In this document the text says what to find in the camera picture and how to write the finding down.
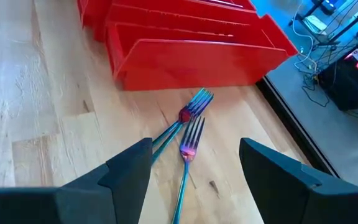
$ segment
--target fork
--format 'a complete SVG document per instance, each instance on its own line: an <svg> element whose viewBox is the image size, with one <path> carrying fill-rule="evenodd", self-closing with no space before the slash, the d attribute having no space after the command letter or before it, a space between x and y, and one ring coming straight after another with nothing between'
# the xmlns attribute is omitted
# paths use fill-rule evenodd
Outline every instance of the fork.
<svg viewBox="0 0 358 224"><path fill-rule="evenodd" d="M201 133L203 132L203 128L204 128L205 118L203 118L203 122L201 123L201 125L200 125L200 121L201 121L201 117L192 119L192 121L188 123L183 138L181 139L180 155L182 156L182 159L185 163L185 168L183 170L183 177L181 179L175 214L172 219L173 224L179 224L181 206L183 203L183 198L185 196L185 188L186 188L186 182L188 177L189 165L190 162L193 161L193 159L196 156L198 142L200 141Z"/></svg>
<svg viewBox="0 0 358 224"><path fill-rule="evenodd" d="M179 111L178 120L153 141L153 146L156 146L167 134L172 132L171 135L169 135L169 137L153 153L152 164L154 164L164 149L182 129L183 125L189 122L192 117L198 117L213 100L213 98L214 95L210 91L202 88L199 92L197 92L193 99L191 99L191 101Z"/></svg>

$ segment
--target gray floor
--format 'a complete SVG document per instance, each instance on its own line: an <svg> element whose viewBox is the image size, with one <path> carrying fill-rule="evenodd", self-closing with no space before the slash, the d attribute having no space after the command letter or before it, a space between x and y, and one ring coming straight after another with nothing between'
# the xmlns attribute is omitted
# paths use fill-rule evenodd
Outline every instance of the gray floor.
<svg viewBox="0 0 358 224"><path fill-rule="evenodd" d="M258 0L253 0L253 2L258 9L258 14L269 13L272 15L294 45L298 49L303 47L307 53L310 48L310 40L298 37L293 33L292 28L288 27L288 22L293 17L299 1L270 0L270 4ZM305 9L311 7L310 0L304 0L304 2L308 2L309 5ZM319 18L326 17L321 12L317 12L316 15ZM307 34L307 31L299 23L295 23L295 29L301 34ZM341 38L342 43L346 44L352 40L357 31L358 24ZM321 54L321 50L313 52L312 58L318 58L319 54ZM344 180L358 185L358 118L339 111L333 102L323 108L310 101L301 89L303 74L293 66L297 61L296 57L290 58L279 68L271 71L268 77L308 134L329 158L339 175ZM322 104L327 100L319 87L316 91L310 92L310 97Z"/></svg>

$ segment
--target wooden tabletop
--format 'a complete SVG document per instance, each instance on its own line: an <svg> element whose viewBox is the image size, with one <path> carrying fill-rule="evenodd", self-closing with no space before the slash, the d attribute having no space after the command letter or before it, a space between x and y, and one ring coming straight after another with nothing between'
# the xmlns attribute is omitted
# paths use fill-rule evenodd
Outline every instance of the wooden tabletop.
<svg viewBox="0 0 358 224"><path fill-rule="evenodd" d="M262 223L238 157L249 137L306 162L254 86L210 88L182 223ZM0 0L0 187L61 186L177 119L197 89L119 91L74 0ZM140 223L170 223L181 134L154 165Z"/></svg>

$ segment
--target fork handle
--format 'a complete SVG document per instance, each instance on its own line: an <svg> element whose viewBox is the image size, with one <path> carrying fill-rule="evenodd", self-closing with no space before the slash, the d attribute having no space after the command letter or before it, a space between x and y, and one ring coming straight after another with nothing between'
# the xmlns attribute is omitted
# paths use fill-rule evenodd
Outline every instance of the fork handle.
<svg viewBox="0 0 358 224"><path fill-rule="evenodd" d="M180 221L181 206L183 203L183 198L185 196L185 189L186 189L188 173L189 173L189 162L185 161L185 168L183 170L183 177L181 178L177 207L175 209L175 214L173 215L172 224L179 224L179 221Z"/></svg>
<svg viewBox="0 0 358 224"><path fill-rule="evenodd" d="M153 141L153 147L160 144L160 141L167 136L171 131L173 131L179 124L179 121L174 122L168 129L166 129L162 134L160 134L159 137L154 139Z"/></svg>
<svg viewBox="0 0 358 224"><path fill-rule="evenodd" d="M171 141L173 140L173 138L178 134L178 132L181 130L181 128L183 127L183 123L178 123L176 129L171 133L171 135L169 135L169 137L162 143L162 145L159 147L159 149L157 149L152 156L152 165L154 164L154 162L158 159L158 157L160 157L161 153L164 151L164 149L167 147L167 145L169 145L171 143Z"/></svg>

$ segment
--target wood grain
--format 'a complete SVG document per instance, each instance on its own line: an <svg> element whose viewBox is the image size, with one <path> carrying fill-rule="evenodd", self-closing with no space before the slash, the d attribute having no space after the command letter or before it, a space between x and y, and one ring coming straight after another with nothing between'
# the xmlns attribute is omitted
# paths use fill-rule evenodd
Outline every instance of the wood grain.
<svg viewBox="0 0 358 224"><path fill-rule="evenodd" d="M74 0L0 0L0 187L61 186L169 127L198 89L120 91ZM181 223L263 223L238 158L252 138L304 155L254 86L209 89ZM152 169L140 223L170 223L180 134Z"/></svg>

